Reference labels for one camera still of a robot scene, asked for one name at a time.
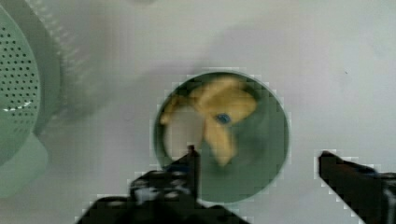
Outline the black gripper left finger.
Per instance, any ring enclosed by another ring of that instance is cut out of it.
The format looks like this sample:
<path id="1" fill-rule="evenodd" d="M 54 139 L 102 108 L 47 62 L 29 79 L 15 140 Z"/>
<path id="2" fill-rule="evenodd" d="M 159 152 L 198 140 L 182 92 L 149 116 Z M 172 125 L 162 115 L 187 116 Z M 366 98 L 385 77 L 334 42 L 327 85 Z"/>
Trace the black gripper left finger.
<path id="1" fill-rule="evenodd" d="M 221 205 L 198 202 L 200 154 L 195 146 L 159 171 L 139 176 L 127 196 L 95 201 L 76 224 L 249 224 Z"/>

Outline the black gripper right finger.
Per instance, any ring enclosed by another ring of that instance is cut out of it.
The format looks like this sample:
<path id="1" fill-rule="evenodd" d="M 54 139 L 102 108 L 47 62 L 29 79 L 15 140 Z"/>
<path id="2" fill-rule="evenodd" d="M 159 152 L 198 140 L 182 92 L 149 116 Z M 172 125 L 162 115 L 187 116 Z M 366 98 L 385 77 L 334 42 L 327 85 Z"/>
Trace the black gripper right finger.
<path id="1" fill-rule="evenodd" d="M 365 224 L 395 224 L 395 173 L 341 159 L 318 156 L 318 175 Z"/>

